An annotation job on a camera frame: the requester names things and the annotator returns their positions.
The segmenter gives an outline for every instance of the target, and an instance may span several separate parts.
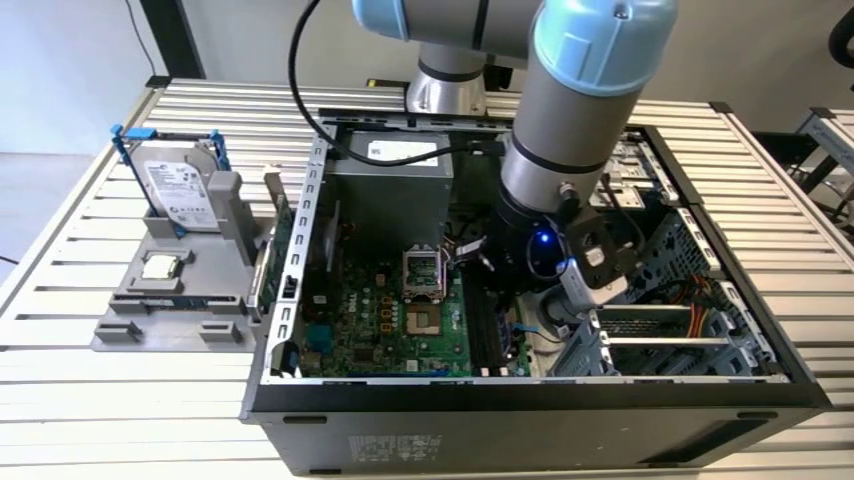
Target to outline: blue drive bracket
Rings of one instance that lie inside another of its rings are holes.
[[[134,166],[134,162],[131,161],[131,153],[124,146],[126,139],[131,141],[139,140],[150,140],[158,135],[158,131],[154,128],[128,128],[126,135],[122,135],[122,131],[124,127],[120,124],[115,124],[109,131],[112,132],[112,144],[116,147],[116,151],[119,152],[119,156],[122,157],[122,163],[124,163],[128,167],[131,167],[131,172],[134,173],[134,178],[136,179],[136,183],[139,183],[139,187],[143,190],[143,196],[146,197],[146,202],[148,202],[148,215],[152,217],[158,216],[158,209],[155,208],[155,204],[151,201],[151,197],[148,196],[148,191],[146,190],[146,185],[143,184],[143,179],[139,176],[139,172],[136,171],[136,167]]]
[[[226,172],[231,172],[231,162],[228,161],[228,151],[226,150],[226,138],[223,137],[223,134],[219,133],[219,130],[214,130],[208,138],[211,139],[214,148],[216,149],[216,163],[219,165],[219,169]]]
[[[150,127],[131,127],[126,130],[124,127],[119,124],[113,125],[109,131],[112,132],[112,144],[116,147],[119,156],[122,157],[122,163],[131,167],[131,172],[134,173],[136,183],[139,183],[139,186],[143,189],[143,196],[146,197],[146,202],[148,202],[148,215],[151,215],[152,217],[159,217],[158,209],[155,208],[154,201],[148,196],[148,191],[146,190],[146,186],[143,184],[143,179],[139,175],[139,172],[136,171],[134,162],[131,161],[131,153],[128,151],[126,143],[132,145],[138,142],[144,142],[146,140],[192,140],[196,142],[204,142],[208,145],[212,144],[214,150],[216,151],[216,165],[219,169],[226,172],[231,171],[228,150],[226,149],[226,138],[223,137],[223,134],[219,133],[219,130],[211,131],[211,134],[207,136],[207,138],[168,133],[160,134],[155,128]],[[175,223],[172,225],[175,227],[175,235],[178,236],[178,238],[184,237],[184,235],[187,235],[187,230],[184,229],[184,227]]]

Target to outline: gray floor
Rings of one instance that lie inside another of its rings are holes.
[[[0,255],[19,260],[92,157],[0,153]],[[0,261],[0,284],[15,265]]]

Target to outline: white wall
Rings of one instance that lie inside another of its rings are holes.
[[[366,79],[408,80],[418,44],[370,33],[350,0],[320,2],[300,40],[300,84],[364,86]],[[287,57],[304,0],[184,0],[207,77],[287,82]]]
[[[184,0],[208,77],[286,81],[303,0]],[[827,53],[850,0],[681,0],[679,21],[645,97],[730,102],[755,129],[790,130],[810,106],[854,108],[854,70]],[[324,0],[300,43],[300,83],[408,80],[418,48],[362,30],[350,0]],[[514,87],[524,75],[514,76]]]
[[[96,153],[151,76],[124,1],[0,0],[0,62],[0,152]]]
[[[184,0],[212,80],[286,81],[304,0]],[[682,0],[647,98],[730,102],[749,126],[791,129],[809,106],[854,108],[854,70],[826,49],[849,0]],[[166,69],[132,0],[143,40]],[[302,83],[407,80],[418,46],[362,30],[350,0],[324,0],[302,43]],[[122,0],[0,0],[0,151],[95,153],[150,76]],[[518,75],[514,86],[522,84]]]

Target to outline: cpu chip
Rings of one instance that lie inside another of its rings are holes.
[[[406,333],[410,335],[439,335],[442,333],[442,308],[439,305],[407,305]]]
[[[175,277],[179,260],[175,255],[156,254],[148,257],[143,265],[143,280],[171,280]]]

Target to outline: wire bundle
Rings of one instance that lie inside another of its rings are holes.
[[[691,323],[689,325],[689,338],[699,338],[703,333],[703,327],[706,326],[706,320],[711,313],[711,308],[703,305],[703,299],[711,299],[711,285],[709,281],[699,275],[691,274],[685,283],[677,297],[673,300],[673,304],[679,304],[685,299],[691,301]]]

